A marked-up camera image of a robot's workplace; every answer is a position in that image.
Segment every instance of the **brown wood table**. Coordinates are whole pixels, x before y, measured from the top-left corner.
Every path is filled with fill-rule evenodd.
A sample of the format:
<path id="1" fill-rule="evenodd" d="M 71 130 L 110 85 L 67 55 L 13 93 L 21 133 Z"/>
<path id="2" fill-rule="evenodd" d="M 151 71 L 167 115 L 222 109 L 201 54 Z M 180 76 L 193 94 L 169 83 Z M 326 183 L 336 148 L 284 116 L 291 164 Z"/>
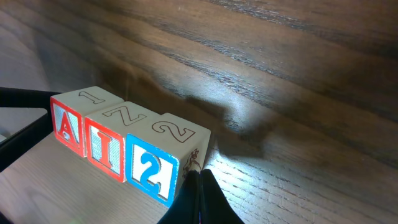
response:
<path id="1" fill-rule="evenodd" d="M 393 0 L 0 0 L 0 85 L 98 85 L 212 130 L 246 223 L 398 223 L 397 21 Z M 35 113 L 3 109 L 0 134 Z M 53 134 L 0 174 L 15 223 L 166 210 Z"/>

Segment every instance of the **toy block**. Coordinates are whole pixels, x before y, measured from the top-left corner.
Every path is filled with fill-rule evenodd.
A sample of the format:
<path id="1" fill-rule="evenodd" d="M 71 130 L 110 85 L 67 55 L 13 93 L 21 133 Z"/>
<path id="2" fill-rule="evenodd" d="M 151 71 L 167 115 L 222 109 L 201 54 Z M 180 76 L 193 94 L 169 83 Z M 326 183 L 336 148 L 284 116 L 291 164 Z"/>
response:
<path id="1" fill-rule="evenodd" d="M 124 182 L 125 140 L 137 134 L 137 125 L 159 114 L 124 102 L 85 117 L 87 159 L 119 182 Z"/>
<path id="2" fill-rule="evenodd" d="M 97 86 L 51 96 L 55 137 L 79 156 L 86 157 L 83 118 L 123 101 Z"/>
<path id="3" fill-rule="evenodd" d="M 171 206 L 188 171 L 201 171 L 210 130 L 166 113 L 126 138 L 126 179 Z"/>

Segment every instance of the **blue frame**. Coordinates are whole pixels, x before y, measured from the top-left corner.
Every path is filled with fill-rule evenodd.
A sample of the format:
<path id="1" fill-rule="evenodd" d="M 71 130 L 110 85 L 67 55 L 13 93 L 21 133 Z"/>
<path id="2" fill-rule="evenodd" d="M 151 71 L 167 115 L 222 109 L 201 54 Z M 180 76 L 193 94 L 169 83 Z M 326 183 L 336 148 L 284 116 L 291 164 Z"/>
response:
<path id="1" fill-rule="evenodd" d="M 173 171 L 172 171 L 172 178 L 170 181 L 170 191 L 169 191 L 169 197 L 167 198 L 167 201 L 164 199 L 161 199 L 157 194 L 153 194 L 151 191 L 147 190 L 145 187 L 143 187 L 141 184 L 137 183 L 135 180 L 132 179 L 132 150 L 133 150 L 133 145 L 138 145 L 145 149 L 146 151 L 152 153 L 153 155 L 162 158 L 166 160 L 167 162 L 171 163 L 173 165 Z M 155 147 L 148 142 L 145 142 L 132 134 L 128 134 L 126 136 L 126 165 L 125 165 L 125 173 L 126 173 L 126 179 L 127 181 L 136 186 L 138 189 L 142 190 L 145 192 L 147 195 L 150 195 L 160 203 L 164 204 L 167 207 L 170 207 L 173 204 L 174 201 L 174 193 L 175 193 L 175 188 L 177 186 L 177 177 L 178 177 L 178 168 L 180 166 L 180 161 L 172 155 L 166 153 L 165 151 L 159 149 L 158 147 Z"/>

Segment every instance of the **wooden table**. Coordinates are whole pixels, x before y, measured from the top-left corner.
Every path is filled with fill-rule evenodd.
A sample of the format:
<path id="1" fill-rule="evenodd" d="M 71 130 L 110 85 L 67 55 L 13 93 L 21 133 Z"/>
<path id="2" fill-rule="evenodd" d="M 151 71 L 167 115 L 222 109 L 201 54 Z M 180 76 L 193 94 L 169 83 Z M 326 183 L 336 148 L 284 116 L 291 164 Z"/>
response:
<path id="1" fill-rule="evenodd" d="M 0 0 L 0 85 L 98 85 L 212 130 L 205 168 L 247 223 L 397 223 L 397 12 L 393 0 Z M 2 111 L 5 131 L 33 116 Z M 166 210 L 52 134 L 0 175 L 15 223 L 155 223 Z"/>

